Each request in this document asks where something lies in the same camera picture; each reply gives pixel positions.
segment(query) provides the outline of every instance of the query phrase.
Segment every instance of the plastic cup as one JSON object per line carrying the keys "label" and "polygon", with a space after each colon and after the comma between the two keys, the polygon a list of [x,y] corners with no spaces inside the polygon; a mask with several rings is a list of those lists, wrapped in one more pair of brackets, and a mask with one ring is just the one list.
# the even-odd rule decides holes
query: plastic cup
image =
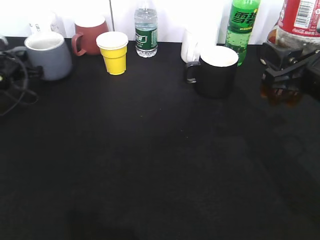
{"label": "plastic cup", "polygon": [[106,71],[111,75],[120,75],[127,70],[128,36],[123,32],[109,31],[96,38],[96,44],[103,56]]}

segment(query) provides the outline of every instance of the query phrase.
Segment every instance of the green soda bottle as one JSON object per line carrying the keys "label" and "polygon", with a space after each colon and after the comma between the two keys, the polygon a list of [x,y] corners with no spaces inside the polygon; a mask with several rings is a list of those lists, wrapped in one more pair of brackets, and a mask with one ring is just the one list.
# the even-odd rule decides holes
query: green soda bottle
{"label": "green soda bottle", "polygon": [[239,56],[238,66],[246,58],[247,45],[261,0],[233,0],[225,46]]}

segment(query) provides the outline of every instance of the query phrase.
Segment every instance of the green bottle label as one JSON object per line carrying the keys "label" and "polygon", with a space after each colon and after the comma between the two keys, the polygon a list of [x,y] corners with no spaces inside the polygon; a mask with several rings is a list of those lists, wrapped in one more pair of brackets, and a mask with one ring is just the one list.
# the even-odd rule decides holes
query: green bottle label
{"label": "green bottle label", "polygon": [[158,45],[158,30],[141,31],[135,29],[135,44],[138,49],[151,50]]}
{"label": "green bottle label", "polygon": [[232,5],[229,30],[234,33],[248,34],[252,32],[255,24],[258,8],[242,9]]}

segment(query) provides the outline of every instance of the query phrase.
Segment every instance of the gray mug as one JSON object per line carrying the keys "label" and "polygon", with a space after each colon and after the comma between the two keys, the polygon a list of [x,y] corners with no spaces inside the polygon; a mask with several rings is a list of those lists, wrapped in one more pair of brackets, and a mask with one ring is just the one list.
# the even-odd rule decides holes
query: gray mug
{"label": "gray mug", "polygon": [[34,67],[42,66],[43,79],[63,79],[72,70],[72,59],[64,37],[56,32],[38,32],[29,36],[24,45]]}

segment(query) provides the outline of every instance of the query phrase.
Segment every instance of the red mug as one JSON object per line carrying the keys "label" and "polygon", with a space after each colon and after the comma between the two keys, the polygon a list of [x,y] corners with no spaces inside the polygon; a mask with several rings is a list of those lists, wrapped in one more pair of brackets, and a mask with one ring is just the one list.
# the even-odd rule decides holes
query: red mug
{"label": "red mug", "polygon": [[108,26],[103,16],[80,17],[74,21],[75,35],[72,37],[72,50],[75,55],[82,56],[99,55],[100,49],[97,46],[96,38],[108,32]]}

